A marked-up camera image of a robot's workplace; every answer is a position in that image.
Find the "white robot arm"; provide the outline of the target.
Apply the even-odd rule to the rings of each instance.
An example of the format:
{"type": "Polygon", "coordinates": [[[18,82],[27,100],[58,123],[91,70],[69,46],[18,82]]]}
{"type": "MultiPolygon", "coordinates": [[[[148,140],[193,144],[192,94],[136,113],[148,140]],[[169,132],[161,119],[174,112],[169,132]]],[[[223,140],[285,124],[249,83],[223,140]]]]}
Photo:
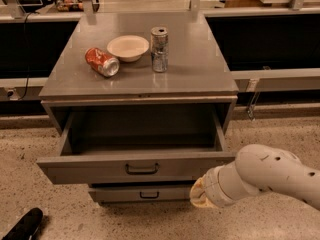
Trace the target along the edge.
{"type": "Polygon", "coordinates": [[[240,149],[235,160],[209,169],[190,190],[198,208],[228,207],[251,196],[274,192],[320,209],[320,171],[293,153],[260,144],[240,149]]]}

